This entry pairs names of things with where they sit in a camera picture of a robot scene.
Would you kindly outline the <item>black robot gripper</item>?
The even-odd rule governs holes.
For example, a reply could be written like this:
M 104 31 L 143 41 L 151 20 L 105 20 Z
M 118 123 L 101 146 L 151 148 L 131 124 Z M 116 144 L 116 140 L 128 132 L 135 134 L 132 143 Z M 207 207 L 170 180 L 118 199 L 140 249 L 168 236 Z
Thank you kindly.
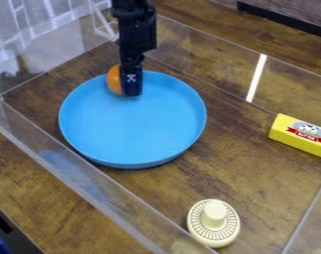
M 156 9 L 148 0 L 111 0 L 111 16 L 118 19 L 122 94 L 142 94 L 142 57 L 156 48 Z

